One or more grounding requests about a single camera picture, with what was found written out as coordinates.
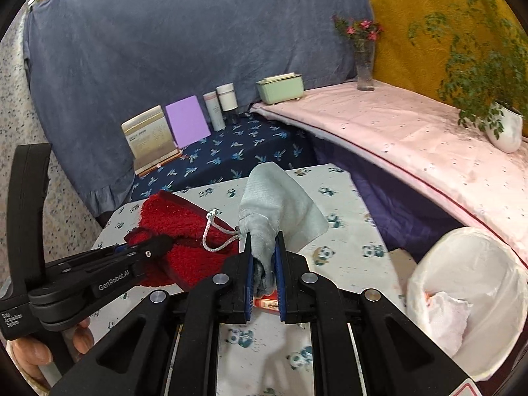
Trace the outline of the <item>person's left hand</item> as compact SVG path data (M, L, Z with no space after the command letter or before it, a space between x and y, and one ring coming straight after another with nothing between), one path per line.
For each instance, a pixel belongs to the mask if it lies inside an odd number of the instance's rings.
M72 343L77 356L86 354L94 345L94 338L89 330L90 318L86 318L76 325ZM32 379L48 387L48 382L39 367L51 364L53 360L50 349L34 338L24 337L10 342L14 359L21 369Z

